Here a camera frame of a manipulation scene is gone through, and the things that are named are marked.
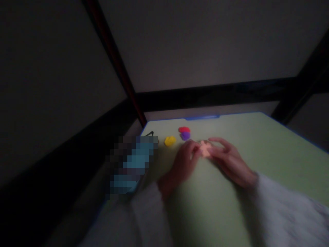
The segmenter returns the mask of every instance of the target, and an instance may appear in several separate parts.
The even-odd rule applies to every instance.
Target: person's left hand
[[[200,144],[193,140],[188,140],[180,147],[171,170],[158,180],[163,200],[167,199],[178,185],[192,175],[202,154],[199,147]]]

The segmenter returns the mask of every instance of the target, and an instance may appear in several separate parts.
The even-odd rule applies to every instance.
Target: purple object
[[[187,141],[191,137],[191,134],[189,132],[182,132],[181,137],[183,141]]]

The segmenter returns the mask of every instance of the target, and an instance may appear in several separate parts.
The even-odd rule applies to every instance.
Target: red object
[[[180,127],[178,129],[179,132],[183,133],[183,132],[191,132],[189,127]]]

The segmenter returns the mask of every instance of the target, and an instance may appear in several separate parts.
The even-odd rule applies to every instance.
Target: sleeve
[[[249,196],[266,246],[329,246],[329,208],[262,174]]]
[[[167,214],[154,182],[130,204],[98,218],[80,246],[172,246]]]

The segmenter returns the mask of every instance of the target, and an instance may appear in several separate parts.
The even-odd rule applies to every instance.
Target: orange object
[[[180,133],[183,133],[183,132],[191,132],[191,130],[190,130],[189,127],[180,127],[180,128],[178,128],[178,131]]]
[[[211,143],[209,142],[205,143],[204,141],[201,141],[200,143],[201,143],[200,150],[202,151],[202,157],[203,158],[210,157],[210,153],[208,152],[207,149],[212,147]]]

